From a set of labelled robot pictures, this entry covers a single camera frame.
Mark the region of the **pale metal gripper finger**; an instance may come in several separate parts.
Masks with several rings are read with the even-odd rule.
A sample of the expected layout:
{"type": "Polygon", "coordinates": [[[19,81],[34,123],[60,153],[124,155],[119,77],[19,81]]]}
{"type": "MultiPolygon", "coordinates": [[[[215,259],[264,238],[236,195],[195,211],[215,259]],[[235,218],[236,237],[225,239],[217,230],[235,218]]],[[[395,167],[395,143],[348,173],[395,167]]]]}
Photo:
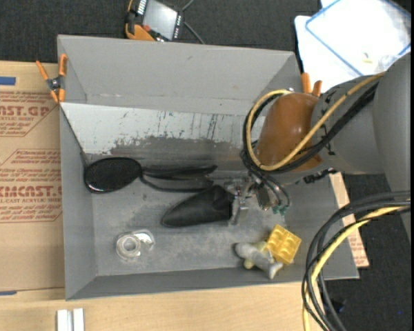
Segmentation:
{"type": "Polygon", "coordinates": [[[227,181],[224,189],[232,195],[247,195],[249,193],[250,183],[247,181],[227,181]]]}
{"type": "Polygon", "coordinates": [[[229,224],[237,225],[241,218],[244,218],[249,209],[246,198],[235,197],[232,204],[231,217],[229,224]]]}

